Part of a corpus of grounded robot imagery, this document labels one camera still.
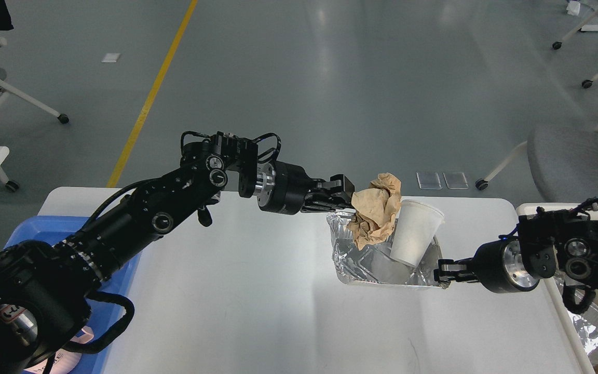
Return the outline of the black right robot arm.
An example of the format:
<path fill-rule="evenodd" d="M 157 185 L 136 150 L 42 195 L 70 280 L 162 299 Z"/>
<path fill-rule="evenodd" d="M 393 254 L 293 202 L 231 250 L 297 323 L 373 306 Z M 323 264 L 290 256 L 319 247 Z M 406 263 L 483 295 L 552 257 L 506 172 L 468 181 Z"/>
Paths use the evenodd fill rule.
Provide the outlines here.
<path fill-rule="evenodd" d="M 521 215 L 511 233 L 482 244 L 474 256 L 440 259 L 433 271 L 436 282 L 480 283 L 494 293 L 529 292 L 542 279 L 562 272 L 574 284 L 565 284 L 563 305 L 571 313 L 588 310 L 598 291 L 598 220 L 591 213 L 598 198 L 574 208 Z"/>

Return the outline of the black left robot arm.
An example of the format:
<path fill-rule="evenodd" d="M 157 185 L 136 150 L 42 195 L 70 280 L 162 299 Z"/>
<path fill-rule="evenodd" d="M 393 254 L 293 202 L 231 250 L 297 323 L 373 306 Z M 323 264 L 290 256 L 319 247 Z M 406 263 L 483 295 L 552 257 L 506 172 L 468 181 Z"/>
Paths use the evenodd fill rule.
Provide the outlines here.
<path fill-rule="evenodd" d="M 185 131 L 180 166 L 112 194 L 74 234 L 50 245 L 24 240 L 0 252 L 0 373 L 20 373 L 47 362 L 59 350 L 95 354 L 127 329 L 134 305 L 125 296 L 101 291 L 102 284 L 152 242 L 171 233 L 194 213 L 213 222 L 217 204 L 239 174 L 239 195 L 257 198 L 261 211 L 280 215 L 351 208 L 354 185 L 341 173 L 312 178 L 277 160 L 275 147 L 258 152 L 267 133 L 243 138 L 218 132 Z"/>

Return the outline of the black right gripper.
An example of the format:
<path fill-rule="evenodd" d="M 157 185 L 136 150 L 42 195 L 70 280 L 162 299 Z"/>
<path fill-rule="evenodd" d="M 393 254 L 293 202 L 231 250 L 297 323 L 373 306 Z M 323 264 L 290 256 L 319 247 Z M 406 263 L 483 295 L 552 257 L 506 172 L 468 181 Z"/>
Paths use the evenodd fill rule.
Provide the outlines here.
<path fill-rule="evenodd" d="M 483 244 L 473 259 L 439 259 L 434 279 L 439 284 L 480 283 L 494 293 L 529 292 L 539 284 L 539 279 L 525 270 L 520 243 L 510 239 Z"/>

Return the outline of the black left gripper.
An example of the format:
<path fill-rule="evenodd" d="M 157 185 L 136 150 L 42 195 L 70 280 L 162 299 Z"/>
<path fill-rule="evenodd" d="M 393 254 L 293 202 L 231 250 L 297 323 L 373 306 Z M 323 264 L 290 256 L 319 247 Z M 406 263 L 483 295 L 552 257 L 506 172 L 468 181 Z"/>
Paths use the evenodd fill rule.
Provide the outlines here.
<path fill-rule="evenodd" d="M 317 189 L 322 195 L 308 195 Z M 257 168 L 255 196 L 261 211 L 296 215 L 353 209 L 351 199 L 355 185 L 346 175 L 333 175 L 330 180 L 311 178 L 304 168 L 273 161 Z"/>

